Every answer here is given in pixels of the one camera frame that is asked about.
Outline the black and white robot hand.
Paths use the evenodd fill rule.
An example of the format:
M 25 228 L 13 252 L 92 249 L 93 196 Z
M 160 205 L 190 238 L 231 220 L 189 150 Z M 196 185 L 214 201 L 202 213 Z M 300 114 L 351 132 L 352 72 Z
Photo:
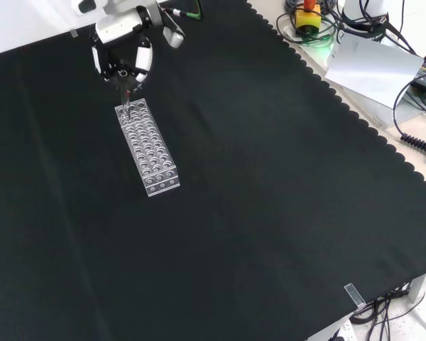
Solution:
M 131 94 L 144 83 L 153 63 L 153 46 L 143 32 L 161 27 L 172 48 L 182 44 L 185 34 L 157 1 L 104 1 L 103 9 L 106 16 L 90 35 L 94 66 L 105 82 Z M 132 63 L 114 52 L 127 43 L 136 44 Z

